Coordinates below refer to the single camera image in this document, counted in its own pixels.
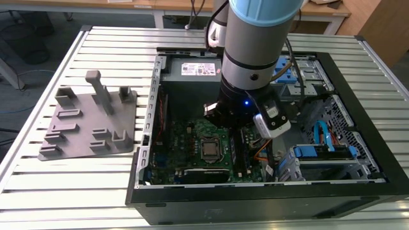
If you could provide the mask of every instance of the floor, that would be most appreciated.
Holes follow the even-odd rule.
[[[45,37],[44,43],[50,51],[49,60],[38,65],[26,65],[21,59],[13,54],[8,45],[0,40],[0,57],[14,68],[17,73],[22,73],[34,69],[56,70],[60,61],[69,49],[69,46],[78,33],[78,29],[82,25],[98,25],[98,26],[120,26],[120,27],[154,27],[154,21],[152,15],[126,15],[118,14],[89,14],[74,13],[73,21],[68,22],[62,16],[62,13],[48,13],[53,27],[54,34]],[[6,13],[0,13],[0,30],[8,25],[13,24],[13,20]],[[186,22],[173,23],[170,19],[164,19],[165,28],[182,29]],[[201,27],[205,25],[205,18],[200,18],[197,24],[192,27]],[[393,67],[393,72],[402,81],[406,88],[409,87],[409,53],[402,60]],[[41,96],[46,83],[52,77],[52,73],[33,72],[21,75],[21,80],[26,84],[25,91],[14,90],[0,77],[0,128],[21,129],[24,122],[30,114],[30,109],[20,112],[5,114],[2,112],[16,111],[33,106]],[[0,132],[0,141],[16,137],[16,134]],[[10,144],[0,146],[0,161],[6,153]]]

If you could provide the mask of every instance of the gray plastic holder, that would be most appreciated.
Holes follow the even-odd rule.
[[[69,87],[57,90],[58,105],[40,148],[38,160],[96,156],[133,150],[137,94],[128,86],[108,92],[97,70],[85,80],[96,93],[76,95]]]

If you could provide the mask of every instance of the power supply label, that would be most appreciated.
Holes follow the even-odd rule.
[[[184,63],[181,64],[181,75],[216,76],[214,63]]]

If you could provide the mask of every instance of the circuit board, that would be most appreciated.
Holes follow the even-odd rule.
[[[168,145],[156,148],[153,184],[178,184],[177,174],[182,169],[228,169],[228,183],[261,182],[261,166],[252,165],[250,173],[233,173],[232,150],[228,129],[217,128],[205,119],[172,122]],[[252,129],[244,128],[246,144],[254,140]],[[205,144],[217,144],[217,159],[204,159]]]

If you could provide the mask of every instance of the motherboard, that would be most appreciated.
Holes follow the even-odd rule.
[[[173,121],[166,143],[154,148],[153,184],[206,184],[261,182],[261,164],[250,161],[252,128],[217,128],[205,119]],[[236,152],[237,143],[245,151]]]

